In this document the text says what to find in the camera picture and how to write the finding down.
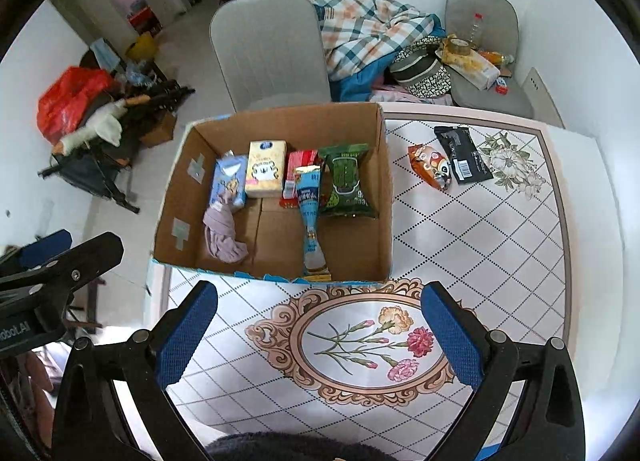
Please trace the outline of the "orange snack packet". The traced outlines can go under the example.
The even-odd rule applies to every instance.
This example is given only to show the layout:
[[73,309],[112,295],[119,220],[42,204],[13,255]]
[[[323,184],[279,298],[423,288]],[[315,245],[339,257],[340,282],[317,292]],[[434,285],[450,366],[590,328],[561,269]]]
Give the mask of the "orange snack packet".
[[428,144],[420,143],[408,148],[411,168],[416,175],[439,191],[447,191],[451,184],[448,158]]

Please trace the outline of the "black packet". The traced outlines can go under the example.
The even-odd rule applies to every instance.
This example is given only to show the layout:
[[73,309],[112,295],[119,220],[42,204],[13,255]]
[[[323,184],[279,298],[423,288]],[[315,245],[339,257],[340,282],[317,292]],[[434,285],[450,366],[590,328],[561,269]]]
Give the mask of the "black packet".
[[459,184],[472,184],[494,178],[467,127],[435,126],[434,134],[445,150]]

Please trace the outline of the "floral pink fabric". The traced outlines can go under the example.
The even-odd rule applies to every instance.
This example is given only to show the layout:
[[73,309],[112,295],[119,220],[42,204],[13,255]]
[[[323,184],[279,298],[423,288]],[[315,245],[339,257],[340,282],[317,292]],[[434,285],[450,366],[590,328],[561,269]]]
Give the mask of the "floral pink fabric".
[[452,106],[454,102],[449,92],[435,98],[420,98],[410,94],[405,88],[398,85],[382,85],[372,89],[369,97],[371,102],[402,102],[437,104],[437,106]]

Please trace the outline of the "grey cushioned chair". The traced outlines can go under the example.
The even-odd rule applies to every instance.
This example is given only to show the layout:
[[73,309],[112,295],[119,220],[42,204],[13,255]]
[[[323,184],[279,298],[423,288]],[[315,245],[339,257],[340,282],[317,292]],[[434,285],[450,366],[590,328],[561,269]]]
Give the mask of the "grey cushioned chair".
[[[474,13],[484,16],[484,35],[480,47],[469,42]],[[534,116],[534,109],[524,90],[512,75],[518,55],[520,26],[514,7],[507,0],[446,0],[445,28],[449,35],[466,40],[471,47],[500,71],[506,90],[494,84],[478,90],[455,70],[451,75],[451,96],[457,106],[494,111],[523,118]]]

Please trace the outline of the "blue Nestle milk powder sachet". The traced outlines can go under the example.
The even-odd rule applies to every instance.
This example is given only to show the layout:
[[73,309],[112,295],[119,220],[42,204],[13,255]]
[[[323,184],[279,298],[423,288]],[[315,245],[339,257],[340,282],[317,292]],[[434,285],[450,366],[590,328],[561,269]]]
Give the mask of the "blue Nestle milk powder sachet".
[[321,184],[321,168],[311,165],[300,168],[297,176],[297,200],[303,221],[304,277],[326,281],[331,273],[326,263],[318,237],[318,214]]

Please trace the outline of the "small brown cardboard box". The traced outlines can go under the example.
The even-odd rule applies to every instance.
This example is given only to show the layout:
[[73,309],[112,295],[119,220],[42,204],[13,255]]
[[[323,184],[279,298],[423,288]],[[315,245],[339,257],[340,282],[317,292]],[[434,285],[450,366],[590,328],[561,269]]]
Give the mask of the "small brown cardboard box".
[[174,130],[177,122],[175,114],[164,111],[158,114],[154,125],[139,140],[143,147],[153,148],[174,139]]

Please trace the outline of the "plaid blanket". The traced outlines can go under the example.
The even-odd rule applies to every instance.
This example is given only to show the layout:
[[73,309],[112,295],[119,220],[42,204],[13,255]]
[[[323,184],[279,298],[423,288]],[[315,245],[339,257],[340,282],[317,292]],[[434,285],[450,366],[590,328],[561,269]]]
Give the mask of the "plaid blanket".
[[397,0],[309,0],[316,10],[332,100],[367,101],[373,83],[417,40],[443,36],[439,17]]

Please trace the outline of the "black tripod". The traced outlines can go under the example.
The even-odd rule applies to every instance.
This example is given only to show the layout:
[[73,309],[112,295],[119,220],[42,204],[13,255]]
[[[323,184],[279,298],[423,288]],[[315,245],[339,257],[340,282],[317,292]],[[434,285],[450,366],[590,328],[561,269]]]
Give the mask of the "black tripod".
[[119,163],[99,148],[81,148],[69,156],[52,154],[50,166],[41,169],[38,176],[42,179],[58,176],[75,188],[139,214],[140,208],[116,184],[119,175],[128,169],[128,164]]

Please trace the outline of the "yellow Vinda tissue pack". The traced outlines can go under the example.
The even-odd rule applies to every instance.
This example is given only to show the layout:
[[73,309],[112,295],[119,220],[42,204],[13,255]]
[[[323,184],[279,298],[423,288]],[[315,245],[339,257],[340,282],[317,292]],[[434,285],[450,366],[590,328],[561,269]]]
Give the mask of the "yellow Vinda tissue pack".
[[245,176],[249,198],[280,198],[286,159],[284,140],[259,140],[250,143]]

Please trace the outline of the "grey fabric chair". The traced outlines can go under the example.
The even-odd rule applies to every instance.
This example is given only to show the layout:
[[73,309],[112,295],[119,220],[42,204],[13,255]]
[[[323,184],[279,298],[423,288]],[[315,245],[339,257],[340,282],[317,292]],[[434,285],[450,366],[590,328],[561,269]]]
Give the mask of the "grey fabric chair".
[[236,112],[331,101],[309,0],[232,0],[214,14],[209,38]]

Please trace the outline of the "red plastic bag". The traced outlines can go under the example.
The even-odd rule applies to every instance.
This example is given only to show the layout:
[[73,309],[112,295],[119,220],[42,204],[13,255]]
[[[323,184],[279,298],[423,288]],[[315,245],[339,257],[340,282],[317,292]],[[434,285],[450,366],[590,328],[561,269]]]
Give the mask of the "red plastic bag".
[[37,126],[51,144],[78,129],[93,100],[115,88],[102,69],[70,66],[38,100]]

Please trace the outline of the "yellow white bag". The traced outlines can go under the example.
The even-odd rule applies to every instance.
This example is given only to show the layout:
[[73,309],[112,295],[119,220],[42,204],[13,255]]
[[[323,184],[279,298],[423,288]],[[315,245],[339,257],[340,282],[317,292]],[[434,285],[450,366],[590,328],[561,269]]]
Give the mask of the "yellow white bag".
[[498,68],[475,51],[466,40],[446,37],[436,54],[444,65],[455,70],[478,90],[491,88],[500,76]]

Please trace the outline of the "mauve cloth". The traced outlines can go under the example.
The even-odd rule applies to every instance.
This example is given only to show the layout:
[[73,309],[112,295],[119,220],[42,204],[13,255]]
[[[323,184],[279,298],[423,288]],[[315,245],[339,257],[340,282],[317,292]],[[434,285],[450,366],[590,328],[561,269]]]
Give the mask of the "mauve cloth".
[[232,193],[224,190],[207,207],[203,216],[205,244],[214,259],[226,264],[239,264],[247,258],[248,248],[236,239],[232,201]]

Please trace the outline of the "green snack packet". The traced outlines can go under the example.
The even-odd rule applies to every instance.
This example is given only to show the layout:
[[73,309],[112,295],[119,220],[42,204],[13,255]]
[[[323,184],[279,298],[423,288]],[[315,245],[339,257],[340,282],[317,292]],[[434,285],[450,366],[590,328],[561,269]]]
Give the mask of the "green snack packet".
[[368,152],[367,143],[340,144],[319,150],[320,160],[331,179],[331,191],[321,207],[323,215],[378,216],[361,187],[360,165]]

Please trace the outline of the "patterned hat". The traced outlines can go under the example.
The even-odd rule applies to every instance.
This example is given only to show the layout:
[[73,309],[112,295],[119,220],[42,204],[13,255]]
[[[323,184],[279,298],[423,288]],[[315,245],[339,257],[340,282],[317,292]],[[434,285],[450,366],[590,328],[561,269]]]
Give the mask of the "patterned hat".
[[390,64],[397,84],[419,99],[434,99],[449,94],[451,77],[439,60],[440,37],[422,37],[398,52]]

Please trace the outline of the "red snack packet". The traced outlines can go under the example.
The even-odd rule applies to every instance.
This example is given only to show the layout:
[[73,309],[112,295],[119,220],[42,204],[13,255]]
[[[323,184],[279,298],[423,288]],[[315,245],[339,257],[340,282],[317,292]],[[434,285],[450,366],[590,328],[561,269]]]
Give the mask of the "red snack packet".
[[318,165],[317,150],[296,150],[288,154],[286,159],[286,175],[284,177],[284,186],[280,199],[280,207],[297,208],[297,176],[300,168],[311,165]]

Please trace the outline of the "plastic bottle red cap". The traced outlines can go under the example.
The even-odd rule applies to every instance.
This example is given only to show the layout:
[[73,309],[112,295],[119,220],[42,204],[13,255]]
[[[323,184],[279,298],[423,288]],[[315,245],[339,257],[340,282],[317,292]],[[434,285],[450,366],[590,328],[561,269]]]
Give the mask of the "plastic bottle red cap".
[[470,44],[473,47],[480,47],[480,45],[482,44],[483,35],[484,35],[484,16],[481,13],[476,12],[474,13],[471,29],[470,29],[470,36],[469,36]]

